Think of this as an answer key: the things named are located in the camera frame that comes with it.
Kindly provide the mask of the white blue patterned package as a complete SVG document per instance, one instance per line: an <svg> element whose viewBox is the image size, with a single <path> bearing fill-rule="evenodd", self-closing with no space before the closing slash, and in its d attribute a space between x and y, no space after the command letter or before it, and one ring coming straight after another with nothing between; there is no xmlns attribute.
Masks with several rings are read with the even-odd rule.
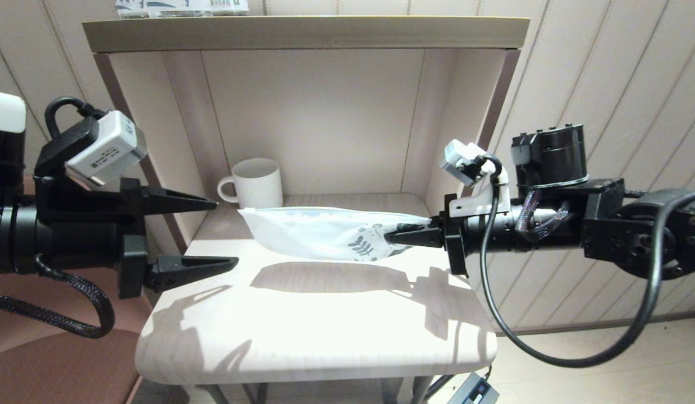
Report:
<svg viewBox="0 0 695 404"><path fill-rule="evenodd" d="M122 20L194 16L247 16L248 0L115 0Z"/></svg>

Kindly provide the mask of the brown upholstered chair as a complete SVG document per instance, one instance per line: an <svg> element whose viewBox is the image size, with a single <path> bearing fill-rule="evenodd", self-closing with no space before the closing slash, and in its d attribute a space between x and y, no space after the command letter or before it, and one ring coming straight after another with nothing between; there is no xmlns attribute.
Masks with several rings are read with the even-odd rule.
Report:
<svg viewBox="0 0 695 404"><path fill-rule="evenodd" d="M62 271L101 288L116 324L85 338L0 310L0 404L127 404L140 379L134 355L148 301L121 301L112 268Z"/></svg>

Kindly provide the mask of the black power adapter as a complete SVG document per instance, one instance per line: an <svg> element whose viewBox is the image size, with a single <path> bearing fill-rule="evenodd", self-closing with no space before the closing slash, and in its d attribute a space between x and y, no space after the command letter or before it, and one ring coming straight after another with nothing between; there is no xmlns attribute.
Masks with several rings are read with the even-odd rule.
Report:
<svg viewBox="0 0 695 404"><path fill-rule="evenodd" d="M499 396L488 379L471 373L446 404L497 404Z"/></svg>

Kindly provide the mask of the light wood shelf desk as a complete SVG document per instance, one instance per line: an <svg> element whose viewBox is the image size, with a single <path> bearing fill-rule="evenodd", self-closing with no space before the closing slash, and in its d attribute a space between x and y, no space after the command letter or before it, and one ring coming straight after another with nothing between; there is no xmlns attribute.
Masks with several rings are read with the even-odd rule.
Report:
<svg viewBox="0 0 695 404"><path fill-rule="evenodd" d="M485 148L530 20L225 16L83 24L112 102L145 132L150 184L216 197L270 158L286 205L429 215L457 182L448 141ZM258 245L236 207L166 218L189 255L231 272L163 292L135 365L161 384L294 383L470 373L498 341L443 250L322 263Z"/></svg>

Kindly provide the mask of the white ribbed ceramic mug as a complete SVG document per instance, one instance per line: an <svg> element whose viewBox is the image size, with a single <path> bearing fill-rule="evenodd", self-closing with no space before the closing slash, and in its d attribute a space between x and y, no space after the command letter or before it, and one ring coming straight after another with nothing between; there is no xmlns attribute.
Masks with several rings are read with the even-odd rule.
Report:
<svg viewBox="0 0 695 404"><path fill-rule="evenodd" d="M277 161L244 159L216 187L217 194L238 209L276 209L283 206L282 177Z"/></svg>

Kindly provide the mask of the white floral zipper pouch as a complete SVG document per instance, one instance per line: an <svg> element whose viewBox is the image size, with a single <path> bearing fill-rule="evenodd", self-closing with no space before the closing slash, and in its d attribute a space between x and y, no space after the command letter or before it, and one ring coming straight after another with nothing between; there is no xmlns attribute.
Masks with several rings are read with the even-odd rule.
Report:
<svg viewBox="0 0 695 404"><path fill-rule="evenodd" d="M257 243L274 253L329 261L378 261L410 249L385 240L399 223L430 218L394 212L299 206L240 209Z"/></svg>

